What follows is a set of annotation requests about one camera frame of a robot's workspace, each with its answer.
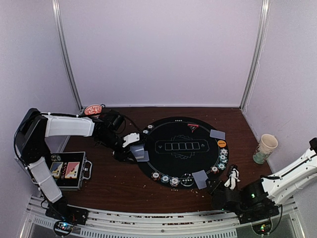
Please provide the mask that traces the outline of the blue card deck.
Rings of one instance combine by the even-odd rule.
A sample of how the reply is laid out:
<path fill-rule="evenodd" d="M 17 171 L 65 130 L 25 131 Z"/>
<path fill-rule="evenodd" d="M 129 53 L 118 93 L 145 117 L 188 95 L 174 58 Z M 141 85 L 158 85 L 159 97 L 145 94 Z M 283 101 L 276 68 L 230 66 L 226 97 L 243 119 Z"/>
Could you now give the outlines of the blue card deck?
<path fill-rule="evenodd" d="M 134 158 L 137 161 L 140 161 L 142 159 L 144 159 L 144 154 L 145 154 L 145 150 L 144 150 L 144 145 L 131 145 L 130 146 L 130 151 L 132 153 L 132 155 L 134 156 Z"/>

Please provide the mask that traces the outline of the blue white chips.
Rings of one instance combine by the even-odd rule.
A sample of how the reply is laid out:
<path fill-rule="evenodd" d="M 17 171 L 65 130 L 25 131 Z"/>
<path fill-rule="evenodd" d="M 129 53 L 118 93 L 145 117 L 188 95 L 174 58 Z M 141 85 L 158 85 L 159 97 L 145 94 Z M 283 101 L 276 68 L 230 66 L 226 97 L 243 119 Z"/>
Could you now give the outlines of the blue white chips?
<path fill-rule="evenodd" d="M 178 177 L 172 177 L 170 178 L 169 183 L 172 187 L 177 187 L 180 183 L 180 180 Z"/>
<path fill-rule="evenodd" d="M 220 156 L 219 159 L 223 162 L 223 163 L 227 163 L 228 162 L 228 150 L 225 148 L 222 148 L 220 150 Z"/>

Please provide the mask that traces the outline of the red black all-in triangle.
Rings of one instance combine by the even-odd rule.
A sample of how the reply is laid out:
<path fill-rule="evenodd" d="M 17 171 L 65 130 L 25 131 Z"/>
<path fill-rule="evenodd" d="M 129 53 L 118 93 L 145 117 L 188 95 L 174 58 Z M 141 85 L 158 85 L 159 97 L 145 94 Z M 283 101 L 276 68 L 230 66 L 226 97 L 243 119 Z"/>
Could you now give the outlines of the red black all-in triangle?
<path fill-rule="evenodd" d="M 192 124 L 188 123 L 187 126 L 191 129 L 191 132 L 193 133 L 197 128 L 199 128 L 198 124 Z"/>

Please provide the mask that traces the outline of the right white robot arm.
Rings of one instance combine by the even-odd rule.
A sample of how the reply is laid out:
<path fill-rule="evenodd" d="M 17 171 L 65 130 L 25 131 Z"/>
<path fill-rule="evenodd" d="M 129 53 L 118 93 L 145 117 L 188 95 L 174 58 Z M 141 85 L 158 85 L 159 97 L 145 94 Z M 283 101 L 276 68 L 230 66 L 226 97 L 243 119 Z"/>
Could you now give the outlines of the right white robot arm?
<path fill-rule="evenodd" d="M 299 190 L 317 179 L 317 140 L 296 161 L 269 175 L 261 176 L 242 189 L 238 189 L 238 170 L 231 165 L 227 181 L 206 180 L 215 210 L 233 212 L 241 224 L 277 216 L 281 206 Z"/>

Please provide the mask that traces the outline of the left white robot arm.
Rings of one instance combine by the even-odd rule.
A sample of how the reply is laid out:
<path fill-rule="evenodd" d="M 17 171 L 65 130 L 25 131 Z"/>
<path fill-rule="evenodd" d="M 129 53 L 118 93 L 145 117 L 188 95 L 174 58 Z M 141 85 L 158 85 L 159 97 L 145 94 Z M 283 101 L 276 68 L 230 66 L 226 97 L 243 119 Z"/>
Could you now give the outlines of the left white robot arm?
<path fill-rule="evenodd" d="M 92 115 L 45 113 L 36 108 L 27 111 L 13 137 L 14 152 L 44 197 L 53 203 L 51 210 L 60 220 L 67 220 L 71 209 L 59 201 L 62 192 L 49 170 L 52 153 L 46 139 L 55 136 L 92 137 L 112 149 L 117 160 L 124 161 L 129 147 L 142 139 L 140 129 L 123 137 L 118 135 L 117 130 L 128 119 L 114 110 Z"/>

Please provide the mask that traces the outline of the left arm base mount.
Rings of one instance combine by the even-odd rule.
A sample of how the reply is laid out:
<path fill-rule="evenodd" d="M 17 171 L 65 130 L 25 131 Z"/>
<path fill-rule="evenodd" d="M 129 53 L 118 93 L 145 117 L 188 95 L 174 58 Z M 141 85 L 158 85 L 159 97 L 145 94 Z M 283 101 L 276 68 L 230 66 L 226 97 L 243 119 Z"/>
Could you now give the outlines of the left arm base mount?
<path fill-rule="evenodd" d="M 89 211 L 87 209 L 72 206 L 49 206 L 45 212 L 45 215 L 47 217 L 66 221 L 75 225 L 85 225 L 89 215 Z"/>

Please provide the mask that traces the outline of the orange big blind button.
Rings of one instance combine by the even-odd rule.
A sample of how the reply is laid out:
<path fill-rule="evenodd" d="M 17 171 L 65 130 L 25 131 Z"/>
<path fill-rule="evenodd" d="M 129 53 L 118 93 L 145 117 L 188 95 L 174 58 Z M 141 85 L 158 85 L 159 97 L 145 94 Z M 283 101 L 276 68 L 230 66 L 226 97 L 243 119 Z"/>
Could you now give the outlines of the orange big blind button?
<path fill-rule="evenodd" d="M 217 144 L 219 147 L 224 148 L 226 147 L 226 142 L 224 140 L 218 140 Z"/>

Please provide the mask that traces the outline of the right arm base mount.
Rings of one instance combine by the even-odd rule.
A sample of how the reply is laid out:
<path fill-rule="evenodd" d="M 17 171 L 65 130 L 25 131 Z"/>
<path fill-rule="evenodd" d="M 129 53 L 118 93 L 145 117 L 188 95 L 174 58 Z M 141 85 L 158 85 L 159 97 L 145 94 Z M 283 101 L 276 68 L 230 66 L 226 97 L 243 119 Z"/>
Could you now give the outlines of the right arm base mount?
<path fill-rule="evenodd" d="M 279 215 L 279 208 L 277 206 L 257 207 L 239 214 L 238 219 L 240 224 L 246 224 L 269 219 L 277 215 Z"/>

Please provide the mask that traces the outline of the dealt blue card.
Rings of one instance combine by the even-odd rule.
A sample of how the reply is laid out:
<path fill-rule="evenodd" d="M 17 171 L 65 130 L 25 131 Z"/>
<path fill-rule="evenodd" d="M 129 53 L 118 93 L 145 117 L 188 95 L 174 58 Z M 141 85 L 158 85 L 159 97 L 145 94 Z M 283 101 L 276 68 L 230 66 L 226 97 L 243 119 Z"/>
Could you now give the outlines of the dealt blue card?
<path fill-rule="evenodd" d="M 138 162 L 148 162 L 149 161 L 149 155 L 148 155 L 148 151 L 144 151 L 144 156 L 141 159 L 138 159 Z"/>
<path fill-rule="evenodd" d="M 225 136 L 226 136 L 226 133 L 223 131 L 219 131 L 219 130 L 215 130 L 215 129 L 210 130 L 210 137 L 211 138 L 225 140 Z"/>

